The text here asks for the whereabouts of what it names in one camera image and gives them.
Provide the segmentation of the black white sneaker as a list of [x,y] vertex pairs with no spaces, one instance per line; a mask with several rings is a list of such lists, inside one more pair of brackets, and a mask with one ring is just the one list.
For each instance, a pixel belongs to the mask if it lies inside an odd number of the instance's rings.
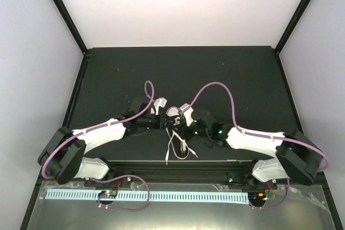
[[[178,108],[172,106],[168,108],[166,114],[171,117],[176,116],[178,114]],[[182,141],[178,140],[177,136],[174,135],[172,130],[167,129],[167,134],[169,137],[168,147],[172,147],[174,156],[179,160],[185,160],[189,155],[187,146]]]

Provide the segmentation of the white shoelace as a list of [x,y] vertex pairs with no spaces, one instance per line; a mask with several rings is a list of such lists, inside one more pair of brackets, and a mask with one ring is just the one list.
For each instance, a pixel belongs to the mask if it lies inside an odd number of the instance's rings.
[[176,130],[168,129],[168,127],[166,127],[165,131],[169,138],[167,151],[166,151],[165,159],[164,159],[166,165],[168,165],[168,162],[169,162],[170,150],[172,150],[172,153],[175,156],[175,158],[181,161],[186,160],[190,154],[198,158],[198,155],[196,154],[196,152],[188,146],[186,140],[184,140],[176,132]]

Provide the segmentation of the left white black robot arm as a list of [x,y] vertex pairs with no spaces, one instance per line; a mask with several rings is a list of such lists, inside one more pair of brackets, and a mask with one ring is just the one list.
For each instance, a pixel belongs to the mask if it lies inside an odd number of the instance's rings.
[[103,186],[111,186],[116,174],[104,158],[88,158],[85,154],[112,141],[135,134],[138,128],[165,129],[179,115],[176,107],[163,112],[167,100],[149,101],[138,96],[122,113],[106,122],[84,129],[59,128],[38,157],[46,179],[66,184],[75,178],[94,178]]

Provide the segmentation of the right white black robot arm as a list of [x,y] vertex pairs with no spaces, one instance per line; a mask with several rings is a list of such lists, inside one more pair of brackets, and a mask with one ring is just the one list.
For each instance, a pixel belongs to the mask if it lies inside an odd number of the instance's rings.
[[218,122],[205,109],[183,108],[181,131],[186,138],[199,136],[211,147],[248,150],[268,156],[255,159],[245,175],[246,185],[252,189],[275,179],[291,179],[302,185],[312,185],[322,162],[321,150],[304,134],[294,130],[268,133]]

